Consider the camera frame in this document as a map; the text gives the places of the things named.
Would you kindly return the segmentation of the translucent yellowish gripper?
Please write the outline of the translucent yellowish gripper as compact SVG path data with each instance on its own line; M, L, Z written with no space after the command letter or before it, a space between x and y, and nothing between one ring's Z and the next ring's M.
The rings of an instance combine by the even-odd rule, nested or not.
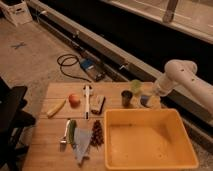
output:
M153 84L152 92L156 96L165 97L172 91L172 81L162 75L157 78Z

